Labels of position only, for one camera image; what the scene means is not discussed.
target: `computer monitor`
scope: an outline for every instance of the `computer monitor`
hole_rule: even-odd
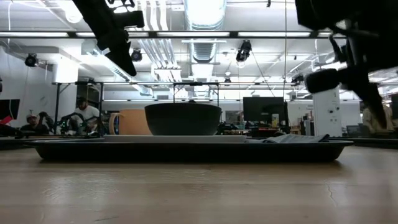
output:
[[[285,103],[283,97],[244,97],[243,118],[245,121],[272,123],[272,115],[279,115],[279,126],[284,125]]]
[[[20,100],[0,100],[0,120],[8,116],[17,119],[19,102]]]

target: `ceiling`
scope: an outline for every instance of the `ceiling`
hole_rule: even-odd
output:
[[[283,0],[273,0],[270,8],[266,7],[267,1],[228,0],[227,2],[223,30],[308,31],[297,24],[294,0],[287,0],[286,3]],[[166,0],[166,4],[168,28],[170,30],[185,30],[183,1]],[[73,7],[72,1],[69,0],[18,0],[13,4],[11,1],[2,0],[0,1],[0,30],[90,32],[90,28],[84,20],[77,23],[68,21],[66,12],[76,10]],[[205,12],[206,8],[203,7],[198,10]],[[147,20],[150,21],[149,13],[147,13]],[[83,39],[11,39],[10,46],[58,47],[75,57],[81,64],[86,65],[80,68],[79,76],[113,81],[114,74],[109,69],[103,64],[95,62],[92,56],[81,53],[81,45],[84,41]],[[326,57],[333,58],[333,49],[327,39],[251,39],[252,54],[246,60],[245,66],[238,69],[234,58],[242,39],[225,39],[225,41],[226,43],[218,44],[215,61],[213,61],[215,66],[212,80],[223,81],[225,73],[231,72],[230,76],[233,82],[261,82],[263,80],[283,82],[284,74],[287,74],[289,82],[292,75],[311,71],[309,70],[311,68],[309,59],[315,59],[314,56],[319,55],[319,60],[325,60]],[[131,42],[133,47],[140,47],[137,39],[132,39]],[[337,42],[343,45],[345,40],[339,39]],[[182,39],[172,39],[172,47],[181,68],[182,78],[190,77],[192,61],[188,44],[183,44]],[[143,50],[142,53],[142,61],[134,63],[138,71],[137,79],[151,81],[152,62]],[[371,78],[375,82],[397,81],[395,70],[378,72],[372,74]]]

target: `black bowl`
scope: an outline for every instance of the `black bowl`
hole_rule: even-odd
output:
[[[159,103],[146,106],[145,115],[155,136],[214,135],[221,108],[199,103]]]

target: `red object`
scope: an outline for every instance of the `red object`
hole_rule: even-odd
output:
[[[11,116],[6,116],[4,119],[2,119],[0,121],[0,124],[8,124],[12,121],[12,117]]]

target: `ceiling duct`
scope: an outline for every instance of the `ceiling duct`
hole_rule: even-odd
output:
[[[226,0],[184,0],[185,23],[188,30],[221,30],[226,10]],[[190,51],[194,61],[192,75],[195,79],[206,78],[210,81],[214,65],[209,65],[217,50],[216,43],[191,43]],[[195,88],[196,95],[206,96],[202,86]]]

